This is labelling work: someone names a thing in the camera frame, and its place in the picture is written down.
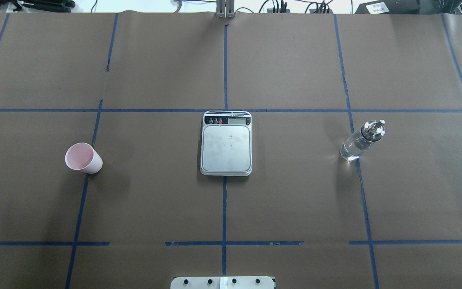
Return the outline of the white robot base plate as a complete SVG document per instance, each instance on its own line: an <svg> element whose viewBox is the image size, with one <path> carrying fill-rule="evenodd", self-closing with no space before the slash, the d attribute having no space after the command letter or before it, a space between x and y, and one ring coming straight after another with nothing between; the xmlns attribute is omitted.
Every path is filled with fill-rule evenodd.
<svg viewBox="0 0 462 289"><path fill-rule="evenodd" d="M269 276L205 276L173 278L171 289L275 289Z"/></svg>

